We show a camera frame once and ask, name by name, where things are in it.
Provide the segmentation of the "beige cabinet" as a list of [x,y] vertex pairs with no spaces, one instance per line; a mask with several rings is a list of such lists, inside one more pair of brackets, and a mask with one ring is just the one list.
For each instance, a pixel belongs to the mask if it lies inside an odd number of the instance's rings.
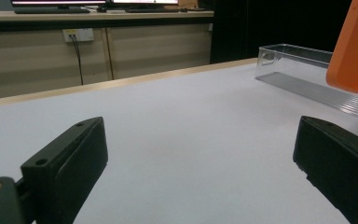
[[210,62],[207,24],[95,28],[73,44],[62,30],[0,33],[0,98],[136,77]]

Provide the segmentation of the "beige counter top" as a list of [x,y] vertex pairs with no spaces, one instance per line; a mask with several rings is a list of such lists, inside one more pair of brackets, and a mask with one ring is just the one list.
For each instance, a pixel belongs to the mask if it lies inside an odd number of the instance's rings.
[[99,13],[91,11],[85,14],[16,14],[13,11],[0,11],[0,21],[104,21],[135,19],[176,19],[176,18],[212,18],[213,11],[177,12],[177,13]]

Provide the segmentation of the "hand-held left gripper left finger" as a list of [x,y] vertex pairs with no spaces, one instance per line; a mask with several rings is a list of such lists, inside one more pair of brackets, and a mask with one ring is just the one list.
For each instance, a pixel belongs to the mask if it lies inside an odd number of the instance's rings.
[[73,224],[108,163],[103,118],[78,122],[21,166],[37,224]]

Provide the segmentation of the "computer monitor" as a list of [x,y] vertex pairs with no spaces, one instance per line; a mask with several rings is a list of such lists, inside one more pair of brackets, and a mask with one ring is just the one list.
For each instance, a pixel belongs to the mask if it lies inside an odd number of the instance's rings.
[[83,7],[99,6],[106,0],[10,0],[13,7]]
[[114,4],[178,5],[179,0],[111,0]]

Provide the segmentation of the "black curtain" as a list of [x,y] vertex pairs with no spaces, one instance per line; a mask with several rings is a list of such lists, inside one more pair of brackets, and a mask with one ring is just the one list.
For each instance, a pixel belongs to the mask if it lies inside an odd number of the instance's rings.
[[211,63],[254,58],[266,45],[332,51],[351,0],[214,0]]

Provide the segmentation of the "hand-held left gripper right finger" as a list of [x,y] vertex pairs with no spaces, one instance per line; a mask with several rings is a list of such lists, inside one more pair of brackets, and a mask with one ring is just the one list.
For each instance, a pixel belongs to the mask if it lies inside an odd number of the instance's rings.
[[293,161],[351,224],[358,224],[357,135],[329,121],[303,116]]

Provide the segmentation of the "white wall socket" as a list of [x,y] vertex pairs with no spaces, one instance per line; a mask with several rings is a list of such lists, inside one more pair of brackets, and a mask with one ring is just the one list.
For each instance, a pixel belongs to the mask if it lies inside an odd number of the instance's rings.
[[73,40],[78,42],[89,42],[94,40],[93,30],[91,28],[86,29],[64,29],[62,31],[64,40],[69,43]]

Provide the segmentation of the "orange phone case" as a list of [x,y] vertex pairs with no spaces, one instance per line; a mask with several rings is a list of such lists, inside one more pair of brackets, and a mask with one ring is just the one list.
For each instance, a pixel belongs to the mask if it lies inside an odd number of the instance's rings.
[[351,1],[326,72],[326,82],[358,93],[358,0]]

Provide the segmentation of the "white table mat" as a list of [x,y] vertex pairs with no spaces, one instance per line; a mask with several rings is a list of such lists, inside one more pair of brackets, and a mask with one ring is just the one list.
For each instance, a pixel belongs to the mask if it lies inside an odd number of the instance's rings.
[[109,162],[76,224],[347,224],[293,160],[304,116],[358,118],[273,87],[251,65],[0,106],[0,176],[102,117]]

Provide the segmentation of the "black keyboard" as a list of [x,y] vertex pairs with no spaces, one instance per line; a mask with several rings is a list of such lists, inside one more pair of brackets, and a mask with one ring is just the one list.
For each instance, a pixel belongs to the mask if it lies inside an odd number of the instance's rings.
[[16,7],[16,14],[88,14],[90,11],[81,7]]
[[186,8],[126,8],[127,13],[179,13],[187,12]]

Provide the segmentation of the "wooden table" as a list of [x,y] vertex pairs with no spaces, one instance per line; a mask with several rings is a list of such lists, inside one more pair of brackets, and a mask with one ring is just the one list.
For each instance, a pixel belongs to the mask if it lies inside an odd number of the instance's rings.
[[148,74],[138,77],[121,78],[116,80],[110,80],[105,82],[99,82],[99,83],[93,83],[93,84],[87,84],[82,86],[75,86],[75,87],[69,87],[69,88],[63,88],[63,89],[57,89],[51,91],[41,91],[41,92],[34,92],[34,93],[28,93],[28,94],[22,94],[16,96],[9,96],[9,97],[0,98],[0,106],[12,105],[20,102],[38,100],[38,99],[55,97],[55,96],[66,95],[66,94],[79,93],[84,91],[98,91],[103,89],[110,89],[110,88],[127,86],[136,83],[142,83],[142,82],[153,81],[153,80],[169,78],[169,77],[179,77],[179,76],[192,75],[201,72],[210,72],[219,69],[226,69],[236,66],[254,64],[256,62],[257,62],[257,58],[250,58],[250,59],[237,60],[237,61],[226,62],[226,63],[214,63],[214,64],[208,64],[208,65],[202,65],[202,66],[196,66],[196,67],[190,67],[190,68],[184,68],[184,69],[178,69],[178,70],[172,70],[166,72],[159,72],[155,74]]

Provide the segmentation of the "clear plastic box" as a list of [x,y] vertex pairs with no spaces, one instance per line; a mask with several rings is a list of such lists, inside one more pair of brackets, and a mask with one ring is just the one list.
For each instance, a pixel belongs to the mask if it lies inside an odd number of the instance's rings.
[[332,52],[290,44],[259,48],[255,78],[358,117],[358,93],[327,84]]

